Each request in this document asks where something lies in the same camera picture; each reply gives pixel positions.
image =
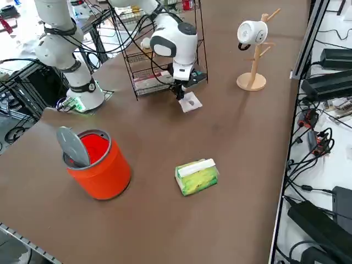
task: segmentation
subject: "tissue box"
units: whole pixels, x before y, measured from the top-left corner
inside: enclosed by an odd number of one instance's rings
[[[218,182],[213,159],[201,159],[176,167],[175,178],[184,196],[197,193]]]

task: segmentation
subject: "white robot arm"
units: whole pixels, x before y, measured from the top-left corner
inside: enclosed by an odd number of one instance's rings
[[[110,0],[110,3],[114,7],[141,7],[157,24],[150,39],[152,50],[173,58],[175,80],[189,80],[197,50],[197,32],[192,25],[168,13],[157,0]],[[51,26],[46,27],[47,35],[35,49],[37,58],[65,75],[70,84],[67,96],[74,99],[78,112],[100,106],[104,101],[102,90],[86,64],[73,56],[73,51],[81,45],[83,32],[70,17],[66,0],[35,0],[35,4],[39,17]]]
[[[157,0],[109,0],[114,7],[139,6],[157,25],[150,39],[151,49],[173,58],[173,78],[188,81],[196,61],[198,35],[194,26],[166,11]]]

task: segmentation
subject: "red can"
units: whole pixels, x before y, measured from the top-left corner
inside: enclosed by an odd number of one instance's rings
[[[108,200],[121,194],[127,188],[131,174],[115,140],[97,129],[87,130],[78,137],[87,149],[90,165],[78,167],[64,153],[68,173],[95,199]]]

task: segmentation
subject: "can lid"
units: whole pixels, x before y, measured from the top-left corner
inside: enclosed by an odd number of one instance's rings
[[[82,167],[90,165],[86,147],[80,138],[69,128],[62,126],[56,132],[57,140],[63,150],[76,164]]]

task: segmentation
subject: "electronic device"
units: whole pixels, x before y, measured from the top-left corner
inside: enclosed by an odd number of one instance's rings
[[[334,213],[352,218],[352,190],[336,186],[333,189],[332,208]],[[346,217],[334,215],[333,219],[345,229],[348,233],[352,234],[352,220]]]
[[[320,56],[320,65],[324,69],[350,70],[352,69],[352,50],[325,48]]]
[[[288,216],[329,256],[342,264],[352,263],[352,235],[330,219],[310,201],[296,203],[285,198],[291,205]]]
[[[305,79],[301,88],[310,101],[324,101],[352,95],[352,70]]]
[[[308,247],[301,255],[301,264],[338,264],[330,256],[314,246]]]
[[[0,9],[0,15],[5,18],[16,18],[19,16],[19,13],[17,12],[17,9],[15,6],[9,4],[3,8]]]
[[[314,128],[318,122],[319,114],[315,109],[305,109],[298,117],[297,124],[300,127]]]
[[[79,8],[83,1],[74,2]],[[110,0],[110,4],[113,7],[139,6],[156,24],[150,38],[152,51],[173,58],[174,80],[189,80],[197,56],[198,35],[193,25],[167,11],[157,0]],[[104,102],[104,93],[87,65],[72,55],[81,46],[83,32],[70,17],[67,1],[50,0],[48,4],[47,0],[35,0],[35,5],[47,34],[35,48],[37,58],[64,74],[70,85],[67,96],[79,102],[80,106],[75,108],[78,112],[97,108]]]
[[[308,146],[314,156],[319,156],[321,154],[330,153],[329,140],[327,139],[327,134],[320,136],[320,133],[309,130],[307,132]]]

